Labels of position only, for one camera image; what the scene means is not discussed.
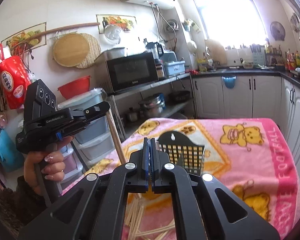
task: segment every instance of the screw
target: screw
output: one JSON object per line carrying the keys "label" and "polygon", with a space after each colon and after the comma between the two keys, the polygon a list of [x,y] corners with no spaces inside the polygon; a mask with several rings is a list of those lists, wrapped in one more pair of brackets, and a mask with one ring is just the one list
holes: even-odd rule
{"label": "screw", "polygon": [[87,175],[87,180],[88,180],[88,181],[94,181],[94,180],[97,179],[97,177],[98,177],[98,176],[97,176],[96,174],[90,173],[90,174]]}
{"label": "screw", "polygon": [[132,169],[134,169],[134,168],[136,167],[136,165],[135,165],[134,163],[127,163],[127,164],[125,165],[125,167],[126,167],[126,169],[128,169],[128,170],[132,170]]}
{"label": "screw", "polygon": [[167,169],[167,170],[173,170],[174,169],[174,164],[173,163],[166,163],[164,165],[164,167]]}
{"label": "screw", "polygon": [[205,181],[212,181],[213,180],[213,176],[209,173],[205,173],[202,175],[202,179]]}

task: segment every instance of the food packaging bag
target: food packaging bag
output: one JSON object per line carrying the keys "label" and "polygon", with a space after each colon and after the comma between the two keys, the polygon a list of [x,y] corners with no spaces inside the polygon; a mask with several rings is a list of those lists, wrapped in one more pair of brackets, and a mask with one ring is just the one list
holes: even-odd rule
{"label": "food packaging bag", "polygon": [[26,90],[31,84],[19,56],[7,57],[0,43],[0,80],[10,109],[19,108],[25,101]]}

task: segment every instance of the microwave oven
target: microwave oven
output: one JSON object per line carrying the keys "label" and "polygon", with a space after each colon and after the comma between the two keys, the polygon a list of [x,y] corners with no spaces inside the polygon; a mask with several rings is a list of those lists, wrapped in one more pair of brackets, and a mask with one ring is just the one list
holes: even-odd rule
{"label": "microwave oven", "polygon": [[98,87],[113,94],[148,82],[158,81],[152,53],[141,53],[107,60],[102,53],[95,61]]}

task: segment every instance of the window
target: window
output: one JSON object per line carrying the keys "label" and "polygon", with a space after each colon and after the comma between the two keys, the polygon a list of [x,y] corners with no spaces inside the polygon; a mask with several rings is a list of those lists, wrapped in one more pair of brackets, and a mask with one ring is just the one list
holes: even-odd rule
{"label": "window", "polygon": [[207,37],[223,46],[264,44],[266,31],[253,0],[194,0]]}

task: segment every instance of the black wire basket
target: black wire basket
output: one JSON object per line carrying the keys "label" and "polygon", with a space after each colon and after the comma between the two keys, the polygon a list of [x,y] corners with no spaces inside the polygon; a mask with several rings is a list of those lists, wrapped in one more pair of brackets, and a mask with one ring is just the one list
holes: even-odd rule
{"label": "black wire basket", "polygon": [[170,162],[183,167],[188,173],[203,173],[204,145],[196,145],[186,135],[167,131],[160,135],[159,150],[169,154]]}

